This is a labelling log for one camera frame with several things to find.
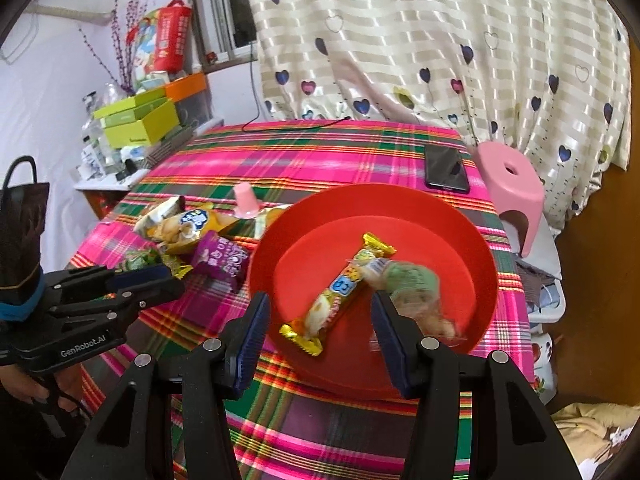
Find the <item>red bowl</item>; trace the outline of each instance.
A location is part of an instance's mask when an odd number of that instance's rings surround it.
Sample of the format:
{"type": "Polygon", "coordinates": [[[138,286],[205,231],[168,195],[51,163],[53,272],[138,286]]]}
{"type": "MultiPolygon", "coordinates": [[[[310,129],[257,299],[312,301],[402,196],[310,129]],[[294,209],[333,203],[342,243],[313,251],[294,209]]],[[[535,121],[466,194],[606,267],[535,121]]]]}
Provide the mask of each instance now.
{"type": "Polygon", "coordinates": [[[498,277],[494,258],[476,227],[429,193],[389,184],[354,184],[313,194],[289,207],[265,232],[249,269],[251,294],[271,299],[268,335],[296,373],[315,386],[357,399],[398,396],[372,335],[366,286],[329,330],[324,351],[306,354],[278,330],[304,316],[372,232],[393,245],[396,260],[434,270],[445,317],[465,335],[455,347],[471,351],[494,315],[498,277]]]}

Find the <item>brown floor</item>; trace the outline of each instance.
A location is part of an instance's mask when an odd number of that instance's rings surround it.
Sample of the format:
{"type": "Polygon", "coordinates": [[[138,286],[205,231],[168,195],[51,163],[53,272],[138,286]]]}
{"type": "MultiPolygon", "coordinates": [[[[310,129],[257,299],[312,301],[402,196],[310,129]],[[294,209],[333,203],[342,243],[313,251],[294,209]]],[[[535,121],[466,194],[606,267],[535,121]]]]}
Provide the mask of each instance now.
{"type": "MultiPolygon", "coordinates": [[[[640,117],[640,52],[632,47],[632,116],[640,117]]],[[[558,238],[567,309],[547,328],[559,399],[640,402],[640,131],[629,170],[612,166],[584,212],[558,238]]]]}

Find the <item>smartphone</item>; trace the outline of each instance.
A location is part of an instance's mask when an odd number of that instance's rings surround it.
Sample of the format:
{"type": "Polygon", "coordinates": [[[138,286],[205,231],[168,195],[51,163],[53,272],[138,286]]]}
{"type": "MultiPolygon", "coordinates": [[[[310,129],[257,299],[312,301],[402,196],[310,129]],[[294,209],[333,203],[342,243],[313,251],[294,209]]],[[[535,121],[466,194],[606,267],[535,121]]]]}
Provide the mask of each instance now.
{"type": "Polygon", "coordinates": [[[425,144],[424,183],[434,189],[469,193],[469,180],[460,152],[449,146],[425,144]]]}

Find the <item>human hand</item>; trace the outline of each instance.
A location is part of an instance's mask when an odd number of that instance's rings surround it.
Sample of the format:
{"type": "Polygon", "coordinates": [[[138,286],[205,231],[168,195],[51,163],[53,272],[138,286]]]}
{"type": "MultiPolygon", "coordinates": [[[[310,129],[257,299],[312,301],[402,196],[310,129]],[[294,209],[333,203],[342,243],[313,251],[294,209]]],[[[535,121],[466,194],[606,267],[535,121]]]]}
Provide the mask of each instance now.
{"type": "MultiPolygon", "coordinates": [[[[66,368],[55,374],[60,390],[80,401],[82,399],[82,375],[80,365],[66,368]]],[[[18,400],[31,404],[33,399],[45,400],[49,391],[25,374],[17,365],[0,366],[0,383],[7,392],[18,400]]],[[[60,397],[58,405],[72,412],[78,406],[68,399],[60,397]]]]}

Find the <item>green box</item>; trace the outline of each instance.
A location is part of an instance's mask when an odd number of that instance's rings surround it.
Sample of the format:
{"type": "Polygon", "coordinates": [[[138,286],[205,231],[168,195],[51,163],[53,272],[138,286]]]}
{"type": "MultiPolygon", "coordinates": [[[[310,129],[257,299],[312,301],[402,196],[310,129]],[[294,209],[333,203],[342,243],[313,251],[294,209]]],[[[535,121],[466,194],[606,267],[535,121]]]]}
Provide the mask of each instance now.
{"type": "Polygon", "coordinates": [[[150,146],[162,139],[179,123],[174,102],[169,100],[135,123],[105,128],[104,133],[112,148],[132,145],[150,146]]]}
{"type": "Polygon", "coordinates": [[[131,108],[135,108],[140,105],[145,105],[150,103],[151,101],[155,101],[161,97],[166,95],[166,90],[164,87],[156,88],[154,90],[148,90],[147,92],[142,92],[142,94],[136,94],[132,97],[127,97],[122,101],[118,101],[112,105],[105,106],[96,110],[94,112],[94,119],[101,119],[106,117],[107,115],[117,114],[118,112],[123,112],[124,110],[130,110],[131,108]]]}
{"type": "Polygon", "coordinates": [[[121,124],[135,123],[145,117],[151,110],[155,110],[166,102],[166,97],[161,97],[155,101],[151,101],[146,105],[136,106],[117,114],[107,115],[100,119],[103,128],[111,128],[112,126],[120,126],[121,124]]]}

